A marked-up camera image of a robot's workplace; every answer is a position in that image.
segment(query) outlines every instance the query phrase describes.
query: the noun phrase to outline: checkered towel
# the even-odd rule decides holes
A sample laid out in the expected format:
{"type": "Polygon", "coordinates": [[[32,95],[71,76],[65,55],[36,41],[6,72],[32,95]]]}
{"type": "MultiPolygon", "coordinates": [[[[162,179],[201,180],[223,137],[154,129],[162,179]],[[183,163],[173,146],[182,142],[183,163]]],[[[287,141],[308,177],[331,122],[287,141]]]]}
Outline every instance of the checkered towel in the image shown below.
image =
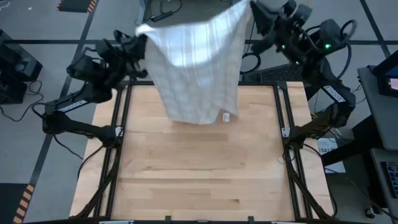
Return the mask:
{"type": "Polygon", "coordinates": [[[238,115],[238,82],[245,30],[252,16],[242,0],[206,22],[153,28],[145,64],[170,119],[211,124],[221,109],[238,115]]]}

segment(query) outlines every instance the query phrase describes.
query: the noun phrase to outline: white paper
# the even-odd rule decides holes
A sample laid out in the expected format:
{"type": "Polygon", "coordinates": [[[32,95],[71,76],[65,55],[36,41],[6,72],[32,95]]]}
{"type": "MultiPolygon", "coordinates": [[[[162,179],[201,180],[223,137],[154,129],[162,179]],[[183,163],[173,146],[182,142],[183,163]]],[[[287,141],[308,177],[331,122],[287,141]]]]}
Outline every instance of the white paper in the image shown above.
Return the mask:
{"type": "MultiPolygon", "coordinates": [[[[330,139],[328,139],[328,138],[320,138],[320,139],[318,139],[317,143],[318,143],[319,153],[321,155],[323,155],[325,153],[328,153],[328,152],[338,148],[336,140],[334,138],[330,138],[330,139]]],[[[334,170],[334,171],[336,171],[338,173],[345,173],[346,172],[346,169],[344,168],[343,161],[336,162],[335,164],[326,166],[326,168],[334,170]]],[[[327,169],[325,169],[325,172],[327,174],[333,174],[332,171],[328,171],[327,169]]]]}
{"type": "Polygon", "coordinates": [[[170,119],[211,124],[221,109],[238,115],[239,70],[251,17],[249,0],[242,0],[206,22],[137,27],[137,36],[148,36],[145,67],[170,119]]]}

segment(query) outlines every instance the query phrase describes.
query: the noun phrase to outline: gray floor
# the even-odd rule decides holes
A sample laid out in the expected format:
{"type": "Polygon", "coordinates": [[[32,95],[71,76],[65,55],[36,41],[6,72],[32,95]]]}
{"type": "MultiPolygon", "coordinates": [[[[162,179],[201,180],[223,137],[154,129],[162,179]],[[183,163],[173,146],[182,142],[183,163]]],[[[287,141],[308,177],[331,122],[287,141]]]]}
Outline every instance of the gray floor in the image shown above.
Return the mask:
{"type": "MultiPolygon", "coordinates": [[[[307,4],[307,0],[297,0],[307,4]]],[[[152,1],[152,15],[159,14],[158,0],[152,1]]],[[[229,7],[229,3],[219,0],[182,0],[181,11],[163,21],[151,23],[152,26],[168,26],[183,22],[196,22],[209,19],[229,7]]],[[[279,7],[285,1],[266,0],[270,6],[279,7]]],[[[385,40],[398,40],[396,19],[392,16],[398,8],[395,0],[366,0],[371,13],[376,20],[377,26],[385,40]]],[[[55,10],[58,1],[35,0],[21,1],[12,0],[11,5],[0,11],[0,29],[4,30],[13,39],[50,39],[79,40],[88,18],[87,14],[72,12],[57,12],[55,10]]],[[[165,1],[164,11],[175,10],[178,1],[165,1]]],[[[305,27],[314,26],[319,22],[332,18],[340,25],[349,19],[358,21],[358,30],[354,40],[377,40],[376,35],[365,15],[359,0],[312,0],[313,13],[305,27]]],[[[139,12],[139,1],[135,0],[100,0],[90,26],[86,39],[113,39],[112,31],[119,29],[127,34],[133,34],[139,12]]],[[[251,22],[247,28],[247,39],[250,36],[251,22]]],[[[261,36],[253,34],[253,39],[261,36]]],[[[60,96],[62,86],[66,78],[66,67],[70,64],[77,44],[30,44],[22,45],[30,54],[43,64],[43,70],[39,80],[43,81],[42,93],[45,101],[60,96]]],[[[389,45],[390,52],[398,50],[398,45],[389,45]]],[[[346,50],[340,50],[328,56],[331,67],[335,74],[343,68],[346,60],[346,50]]],[[[261,55],[261,68],[269,68],[287,63],[281,54],[276,54],[274,49],[268,50],[261,55]]],[[[346,86],[355,89],[359,83],[356,69],[369,64],[378,64],[385,59],[385,55],[379,45],[354,45],[353,59],[343,82],[346,86]]],[[[253,61],[245,60],[243,67],[250,68],[253,61]]],[[[82,82],[73,80],[69,92],[76,91],[82,82]]],[[[362,91],[357,91],[358,101],[364,98],[362,91]]],[[[37,96],[26,96],[21,105],[4,106],[4,109],[13,117],[19,117],[24,108],[35,101],[37,96]]],[[[331,101],[325,94],[318,96],[316,110],[328,106],[331,101]]],[[[310,100],[310,108],[314,110],[315,99],[310,100]]],[[[72,119],[90,123],[93,119],[95,105],[85,106],[70,113],[72,119]]],[[[351,115],[347,127],[342,131],[352,128],[369,114],[369,108],[364,101],[357,105],[351,115]]],[[[0,182],[4,183],[28,183],[32,171],[39,156],[45,134],[41,131],[41,120],[33,113],[28,112],[20,123],[13,123],[0,116],[0,182]]],[[[72,148],[79,155],[84,155],[86,139],[73,135],[61,134],[61,142],[72,148]]],[[[25,222],[42,220],[54,220],[67,218],[73,200],[76,187],[76,173],[81,163],[79,158],[69,154],[58,146],[54,141],[51,143],[44,166],[32,201],[27,212],[25,222]]],[[[363,164],[359,158],[354,157],[345,161],[347,175],[363,186],[367,184],[364,175],[363,164]]],[[[340,175],[329,175],[328,181],[331,191],[338,203],[338,218],[342,220],[389,223],[385,215],[378,216],[374,220],[367,219],[363,210],[369,204],[361,195],[350,186],[340,175]]]]}

